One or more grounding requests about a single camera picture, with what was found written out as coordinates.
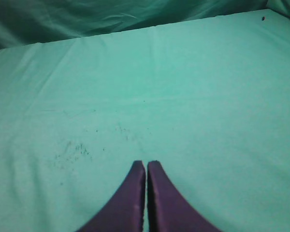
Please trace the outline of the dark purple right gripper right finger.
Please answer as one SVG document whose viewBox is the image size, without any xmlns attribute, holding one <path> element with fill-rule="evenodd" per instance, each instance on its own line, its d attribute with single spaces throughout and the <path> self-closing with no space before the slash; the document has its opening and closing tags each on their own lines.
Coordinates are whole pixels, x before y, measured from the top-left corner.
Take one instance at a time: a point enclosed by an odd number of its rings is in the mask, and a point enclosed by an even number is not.
<svg viewBox="0 0 290 232">
<path fill-rule="evenodd" d="M 147 211 L 150 232 L 218 232 L 168 178 L 157 160 L 147 165 Z"/>
</svg>

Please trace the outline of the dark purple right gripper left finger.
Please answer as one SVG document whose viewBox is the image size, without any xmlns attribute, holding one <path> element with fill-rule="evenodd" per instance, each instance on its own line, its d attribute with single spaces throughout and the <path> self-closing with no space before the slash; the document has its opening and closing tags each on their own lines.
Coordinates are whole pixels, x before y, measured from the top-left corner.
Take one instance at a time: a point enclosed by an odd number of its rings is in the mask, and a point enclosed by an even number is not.
<svg viewBox="0 0 290 232">
<path fill-rule="evenodd" d="M 145 168 L 133 162 L 120 187 L 79 232 L 142 232 L 145 210 Z"/>
</svg>

